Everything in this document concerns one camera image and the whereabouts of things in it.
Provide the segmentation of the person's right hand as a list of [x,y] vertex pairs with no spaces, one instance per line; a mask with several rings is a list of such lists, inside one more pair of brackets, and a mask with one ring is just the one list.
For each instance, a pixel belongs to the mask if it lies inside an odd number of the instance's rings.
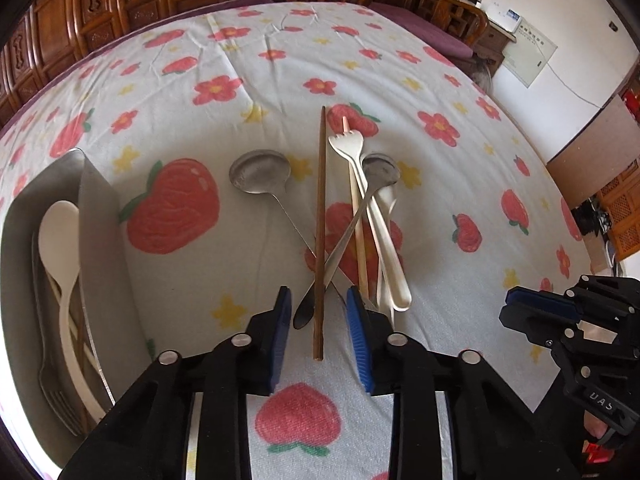
[[584,413],[584,427],[589,434],[589,442],[602,443],[608,440],[608,425],[589,412]]

